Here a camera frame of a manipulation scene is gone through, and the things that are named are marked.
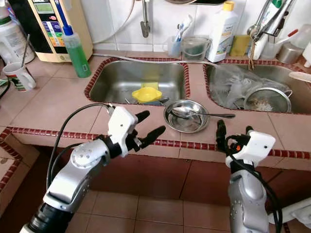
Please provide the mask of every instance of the black cable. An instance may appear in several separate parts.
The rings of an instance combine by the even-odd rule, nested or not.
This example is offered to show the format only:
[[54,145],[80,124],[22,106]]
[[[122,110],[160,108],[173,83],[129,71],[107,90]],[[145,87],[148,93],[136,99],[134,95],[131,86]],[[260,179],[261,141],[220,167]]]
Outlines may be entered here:
[[51,170],[51,177],[50,177],[50,180],[51,182],[54,180],[54,171],[55,171],[55,167],[59,161],[59,159],[63,156],[64,153],[66,153],[69,149],[71,149],[72,147],[76,147],[78,145],[80,145],[82,143],[76,143],[76,144],[72,144],[70,146],[67,146],[65,147],[58,155],[57,157],[55,158],[54,160],[54,163],[53,163],[53,166],[52,166],[52,170]]
[[280,233],[281,229],[282,229],[282,224],[283,224],[283,213],[282,213],[282,209],[280,207],[278,198],[275,194],[275,192],[273,191],[273,189],[268,185],[268,183],[259,175],[257,174],[255,171],[250,170],[248,167],[244,166],[243,164],[241,164],[231,153],[229,147],[228,147],[228,141],[229,139],[236,139],[236,136],[229,136],[225,139],[225,151],[226,154],[241,168],[247,170],[249,173],[251,173],[253,176],[255,176],[264,186],[264,188],[267,191],[267,195],[268,198],[271,200],[274,211],[273,211],[273,217],[274,217],[274,221],[276,224],[276,233]]
[[67,119],[64,121],[60,131],[58,132],[58,135],[56,137],[56,141],[55,141],[55,144],[54,144],[54,147],[53,147],[53,150],[52,150],[52,154],[51,154],[51,157],[50,157],[50,161],[49,161],[49,166],[48,166],[48,173],[47,173],[47,184],[46,184],[46,188],[48,190],[48,188],[50,187],[51,185],[51,170],[52,170],[52,165],[53,165],[53,160],[54,160],[54,155],[55,155],[55,152],[56,152],[56,149],[57,149],[57,146],[58,146],[58,143],[60,141],[60,137],[62,136],[63,134],[63,131],[64,131],[64,128],[66,127],[68,121],[74,116],[76,115],[78,112],[86,109],[86,108],[90,108],[90,107],[94,107],[94,106],[104,106],[105,108],[109,108],[110,106],[107,105],[107,104],[104,104],[104,103],[92,103],[92,104],[88,104],[86,106],[83,106],[79,109],[77,109],[76,111],[74,111],[73,113],[71,113],[69,115],[69,117],[67,117]]
[[9,80],[9,78],[8,78],[8,84],[7,84],[7,86],[6,86],[6,89],[0,94],[0,99],[1,99],[2,96],[4,96],[4,94],[9,90],[10,86],[11,86],[11,82],[10,82],[10,80]]

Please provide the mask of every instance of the plastic bag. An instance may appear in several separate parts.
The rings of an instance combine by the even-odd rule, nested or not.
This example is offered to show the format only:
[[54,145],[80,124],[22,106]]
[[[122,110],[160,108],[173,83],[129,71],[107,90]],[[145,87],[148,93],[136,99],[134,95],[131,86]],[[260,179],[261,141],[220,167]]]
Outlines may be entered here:
[[238,109],[248,92],[261,88],[273,87],[283,92],[289,91],[287,85],[261,78],[256,74],[233,65],[215,66],[211,75],[215,78],[210,80],[211,97],[220,106]]

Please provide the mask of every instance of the kitchen sink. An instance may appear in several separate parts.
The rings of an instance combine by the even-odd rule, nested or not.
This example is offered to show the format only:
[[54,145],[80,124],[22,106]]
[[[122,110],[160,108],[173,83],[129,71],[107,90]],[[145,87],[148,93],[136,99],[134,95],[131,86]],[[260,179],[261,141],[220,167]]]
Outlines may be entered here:
[[186,98],[184,75],[186,64],[152,64],[132,61],[114,61],[106,64],[96,79],[89,97],[96,102],[135,103],[132,92],[142,83],[158,83],[165,104]]
[[[247,65],[229,65],[220,64],[222,67],[238,66],[242,69],[247,69]],[[209,83],[217,79],[216,68],[214,66],[206,66],[207,73],[207,92],[210,94]],[[290,96],[292,103],[292,113],[311,114],[311,86],[306,83],[288,76],[291,69],[275,65],[256,65],[255,70],[252,71],[261,78],[267,78],[279,83],[287,85],[293,94]]]

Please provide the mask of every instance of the green dish soap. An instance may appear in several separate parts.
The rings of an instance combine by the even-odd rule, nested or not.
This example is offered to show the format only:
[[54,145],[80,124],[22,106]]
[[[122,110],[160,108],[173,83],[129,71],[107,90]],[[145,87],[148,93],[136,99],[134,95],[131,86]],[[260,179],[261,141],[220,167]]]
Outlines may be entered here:
[[91,70],[83,51],[79,35],[77,33],[73,33],[72,35],[64,34],[63,40],[78,77],[86,78],[90,76]]

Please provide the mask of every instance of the faucet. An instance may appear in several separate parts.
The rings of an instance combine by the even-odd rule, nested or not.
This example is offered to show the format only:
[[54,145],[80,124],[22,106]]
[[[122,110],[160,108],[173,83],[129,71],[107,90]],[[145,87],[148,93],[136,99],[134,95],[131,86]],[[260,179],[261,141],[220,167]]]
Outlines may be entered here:
[[288,14],[287,10],[292,2],[293,0],[267,0],[257,22],[248,28],[247,34],[255,42],[259,41],[264,33],[277,37],[280,29],[283,28],[284,17]]
[[147,16],[147,2],[149,0],[141,0],[141,1],[142,1],[142,13],[144,15],[144,21],[140,22],[140,26],[141,26],[142,36],[147,38],[150,32],[150,26],[148,23],[148,16]]

